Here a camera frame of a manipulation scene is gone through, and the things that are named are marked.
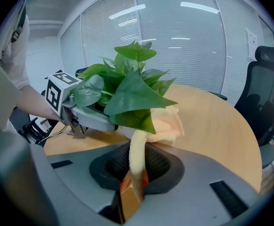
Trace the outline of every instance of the plant stem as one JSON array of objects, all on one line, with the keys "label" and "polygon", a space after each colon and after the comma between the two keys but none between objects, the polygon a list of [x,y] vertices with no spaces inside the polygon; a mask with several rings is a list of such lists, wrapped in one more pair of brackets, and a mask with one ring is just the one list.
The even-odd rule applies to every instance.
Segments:
[{"label": "plant stem", "polygon": [[102,91],[101,91],[101,93],[107,94],[107,95],[109,95],[109,96],[113,96],[113,94],[112,94],[112,93],[109,93],[109,92],[104,91],[104,90],[102,90]]}]

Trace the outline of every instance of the wooden table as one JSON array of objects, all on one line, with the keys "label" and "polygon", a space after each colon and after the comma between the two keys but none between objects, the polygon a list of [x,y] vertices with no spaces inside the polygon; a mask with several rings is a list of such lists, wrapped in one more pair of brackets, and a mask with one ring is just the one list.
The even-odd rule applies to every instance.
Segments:
[{"label": "wooden table", "polygon": [[[172,85],[165,97],[178,102],[175,106],[185,130],[185,136],[177,138],[172,146],[213,158],[259,192],[262,178],[259,147],[242,115],[219,97],[189,86]],[[63,126],[58,123],[52,134]],[[77,139],[66,134],[70,129],[47,140],[44,147],[47,155],[85,151],[128,140],[119,131],[92,129],[87,130],[84,139]]]}]

